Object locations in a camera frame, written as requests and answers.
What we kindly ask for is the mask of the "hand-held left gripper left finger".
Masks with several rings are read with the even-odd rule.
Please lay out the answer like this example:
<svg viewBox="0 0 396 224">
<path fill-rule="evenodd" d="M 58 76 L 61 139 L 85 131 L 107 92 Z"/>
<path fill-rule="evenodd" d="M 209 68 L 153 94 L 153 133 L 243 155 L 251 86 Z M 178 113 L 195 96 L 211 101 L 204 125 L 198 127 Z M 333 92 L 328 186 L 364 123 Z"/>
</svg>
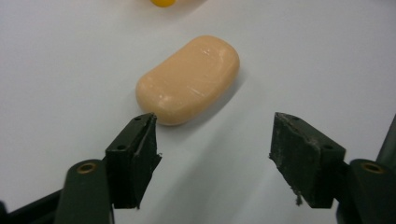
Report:
<svg viewBox="0 0 396 224">
<path fill-rule="evenodd" d="M 116 209 L 139 208 L 162 156 L 157 152 L 157 117 L 133 118 L 106 149 L 111 201 Z"/>
</svg>

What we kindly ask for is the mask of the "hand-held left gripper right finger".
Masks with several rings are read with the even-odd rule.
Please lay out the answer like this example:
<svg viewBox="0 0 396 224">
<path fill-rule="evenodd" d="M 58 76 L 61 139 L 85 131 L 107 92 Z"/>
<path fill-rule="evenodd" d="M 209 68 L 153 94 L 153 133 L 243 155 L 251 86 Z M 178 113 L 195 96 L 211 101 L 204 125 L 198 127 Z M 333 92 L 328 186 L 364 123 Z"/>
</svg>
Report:
<svg viewBox="0 0 396 224">
<path fill-rule="evenodd" d="M 332 207 L 332 178 L 345 154 L 343 147 L 303 119 L 275 113 L 269 158 L 310 207 Z"/>
</svg>

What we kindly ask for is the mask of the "peach soap bar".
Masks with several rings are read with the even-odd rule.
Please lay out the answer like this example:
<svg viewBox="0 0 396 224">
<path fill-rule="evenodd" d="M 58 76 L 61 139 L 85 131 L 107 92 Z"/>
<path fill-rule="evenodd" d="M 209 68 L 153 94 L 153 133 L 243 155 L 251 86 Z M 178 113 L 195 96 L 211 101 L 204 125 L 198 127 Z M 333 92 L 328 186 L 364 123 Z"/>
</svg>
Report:
<svg viewBox="0 0 396 224">
<path fill-rule="evenodd" d="M 183 124 L 229 89 L 239 67 L 230 44 L 212 35 L 198 36 L 139 78 L 136 101 L 163 125 Z"/>
</svg>

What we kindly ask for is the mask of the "yellow round object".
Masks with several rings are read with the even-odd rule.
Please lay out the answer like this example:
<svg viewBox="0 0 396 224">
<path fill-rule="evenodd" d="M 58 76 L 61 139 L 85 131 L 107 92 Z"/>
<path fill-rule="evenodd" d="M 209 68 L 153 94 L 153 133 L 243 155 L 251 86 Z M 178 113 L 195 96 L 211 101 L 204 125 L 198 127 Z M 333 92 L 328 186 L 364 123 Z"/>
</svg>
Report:
<svg viewBox="0 0 396 224">
<path fill-rule="evenodd" d="M 150 0 L 151 3 L 157 7 L 170 7 L 172 6 L 177 0 Z"/>
</svg>

